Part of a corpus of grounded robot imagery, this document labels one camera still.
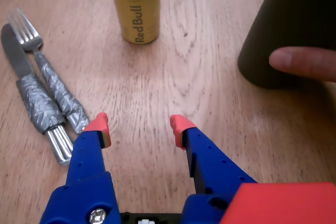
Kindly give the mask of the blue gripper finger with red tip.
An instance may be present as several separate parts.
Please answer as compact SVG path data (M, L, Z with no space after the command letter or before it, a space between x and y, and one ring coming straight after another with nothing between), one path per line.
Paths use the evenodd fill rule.
M101 223L121 223L111 174L102 149L111 145L108 118L102 112L74 142L65 185L55 189L40 223L91 223L91 213L102 210Z
M170 125L176 146L185 150L195 193L185 201L181 223L219 223L242 183L254 183L200 129L182 115Z

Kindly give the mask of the person's hand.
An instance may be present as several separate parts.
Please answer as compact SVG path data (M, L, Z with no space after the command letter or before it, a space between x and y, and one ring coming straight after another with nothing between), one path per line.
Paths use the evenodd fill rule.
M326 82L335 82L335 51L314 47L283 47L269 57L279 71Z

